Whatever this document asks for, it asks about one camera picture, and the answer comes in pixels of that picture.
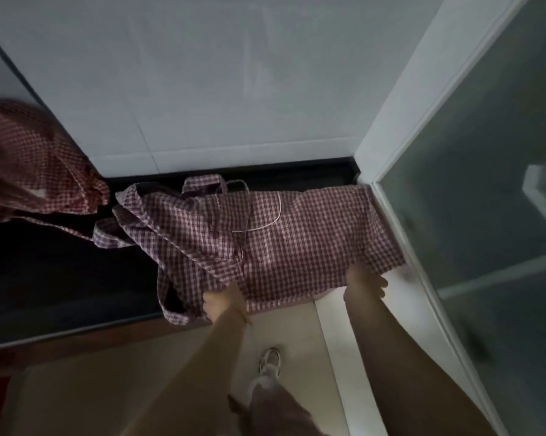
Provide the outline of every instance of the hand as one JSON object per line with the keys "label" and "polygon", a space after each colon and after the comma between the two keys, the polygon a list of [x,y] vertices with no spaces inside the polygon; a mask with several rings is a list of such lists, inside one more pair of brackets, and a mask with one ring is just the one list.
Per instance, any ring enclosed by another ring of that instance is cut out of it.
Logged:
{"label": "hand", "polygon": [[239,289],[239,285],[234,282],[226,286],[223,291],[207,291],[203,294],[204,312],[207,313],[211,322],[217,322],[218,318],[227,309],[238,310],[247,320],[247,302]]}
{"label": "hand", "polygon": [[371,270],[359,263],[351,265],[347,270],[346,283],[346,293],[363,291],[372,295],[373,299],[384,298],[386,294],[383,288],[388,286],[388,282],[385,278],[374,274]]}

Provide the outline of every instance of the forearm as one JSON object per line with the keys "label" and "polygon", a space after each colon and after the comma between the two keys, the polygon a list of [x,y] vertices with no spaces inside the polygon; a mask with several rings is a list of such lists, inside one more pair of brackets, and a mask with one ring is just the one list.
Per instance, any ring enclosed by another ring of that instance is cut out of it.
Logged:
{"label": "forearm", "polygon": [[485,417],[364,288],[344,295],[376,403],[390,436],[494,435]]}
{"label": "forearm", "polygon": [[226,310],[211,327],[202,347],[170,381],[124,435],[211,435],[217,408],[226,395],[243,344],[246,321]]}

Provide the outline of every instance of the foot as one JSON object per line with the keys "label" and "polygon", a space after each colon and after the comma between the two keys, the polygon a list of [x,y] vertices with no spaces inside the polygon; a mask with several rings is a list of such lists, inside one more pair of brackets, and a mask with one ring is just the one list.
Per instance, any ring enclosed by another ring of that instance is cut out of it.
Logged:
{"label": "foot", "polygon": [[259,360],[259,375],[272,374],[279,378],[281,374],[281,354],[279,350],[270,347],[263,352],[263,356]]}

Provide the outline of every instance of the white door frame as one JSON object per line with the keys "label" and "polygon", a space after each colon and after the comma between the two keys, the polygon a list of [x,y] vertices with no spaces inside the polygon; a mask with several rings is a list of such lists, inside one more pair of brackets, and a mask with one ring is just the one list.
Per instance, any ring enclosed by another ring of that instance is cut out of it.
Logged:
{"label": "white door frame", "polygon": [[444,0],[355,154],[361,171],[360,181],[371,185],[407,263],[424,287],[432,309],[429,314],[435,316],[442,336],[465,370],[483,412],[499,436],[507,436],[508,432],[408,241],[380,180],[527,1]]}

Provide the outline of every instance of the white cord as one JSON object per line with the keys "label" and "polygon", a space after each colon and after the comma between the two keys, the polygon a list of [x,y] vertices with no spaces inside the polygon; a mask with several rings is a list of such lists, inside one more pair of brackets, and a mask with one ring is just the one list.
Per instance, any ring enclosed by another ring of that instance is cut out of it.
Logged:
{"label": "white cord", "polygon": [[277,214],[277,218],[275,220],[273,220],[271,223],[268,223],[267,225],[261,226],[259,228],[251,228],[250,230],[233,231],[233,233],[248,233],[250,231],[263,230],[266,227],[269,227],[269,226],[277,223],[277,220],[279,220],[281,218],[281,212],[283,211],[283,202],[281,201],[281,193],[279,191],[277,191],[277,197],[279,198],[279,213]]}

